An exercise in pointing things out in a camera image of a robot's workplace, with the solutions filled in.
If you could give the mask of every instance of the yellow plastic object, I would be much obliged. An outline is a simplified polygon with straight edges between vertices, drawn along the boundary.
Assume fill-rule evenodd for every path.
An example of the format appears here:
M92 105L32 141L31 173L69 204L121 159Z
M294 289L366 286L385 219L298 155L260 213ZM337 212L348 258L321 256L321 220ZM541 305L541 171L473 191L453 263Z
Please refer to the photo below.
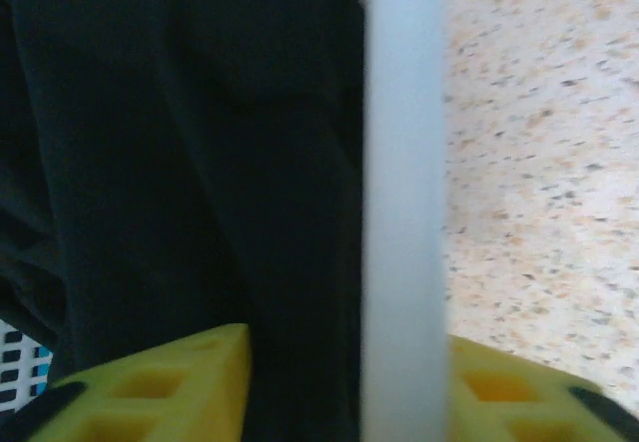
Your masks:
M569 392L585 379L451 337L452 442L623 442Z
M450 355L449 442L623 442L568 392L591 382L459 337ZM249 378L247 328L209 330L60 382L88 390L30 442L239 442Z
M237 324L79 372L57 385L87 391L30 442L237 442L250 369Z

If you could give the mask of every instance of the white plastic basket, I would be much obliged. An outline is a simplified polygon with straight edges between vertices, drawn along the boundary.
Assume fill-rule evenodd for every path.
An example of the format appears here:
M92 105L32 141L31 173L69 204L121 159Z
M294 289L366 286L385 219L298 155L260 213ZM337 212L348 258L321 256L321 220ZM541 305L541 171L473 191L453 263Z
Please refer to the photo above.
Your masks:
M0 320L0 418L44 390L50 361L47 349Z

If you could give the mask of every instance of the granite countertop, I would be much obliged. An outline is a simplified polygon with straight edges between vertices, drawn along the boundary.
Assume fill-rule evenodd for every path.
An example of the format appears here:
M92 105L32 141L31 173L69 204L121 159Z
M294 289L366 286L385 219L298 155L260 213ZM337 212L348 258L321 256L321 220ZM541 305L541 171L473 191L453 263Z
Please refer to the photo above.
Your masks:
M453 333L639 414L639 0L448 0Z

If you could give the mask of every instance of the speckled surface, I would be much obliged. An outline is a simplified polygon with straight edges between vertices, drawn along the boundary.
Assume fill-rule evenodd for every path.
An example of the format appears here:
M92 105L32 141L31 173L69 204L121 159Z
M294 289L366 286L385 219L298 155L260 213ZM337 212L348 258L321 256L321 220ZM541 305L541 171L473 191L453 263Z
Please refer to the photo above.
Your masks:
M456 334L639 414L639 0L448 0Z

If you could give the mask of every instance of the white pole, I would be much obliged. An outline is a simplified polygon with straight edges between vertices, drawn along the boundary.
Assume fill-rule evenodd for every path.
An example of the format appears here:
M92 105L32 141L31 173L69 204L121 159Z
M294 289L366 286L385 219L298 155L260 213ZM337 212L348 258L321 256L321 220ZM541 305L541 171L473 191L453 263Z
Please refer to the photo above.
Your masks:
M367 0L362 440L443 442L443 0Z

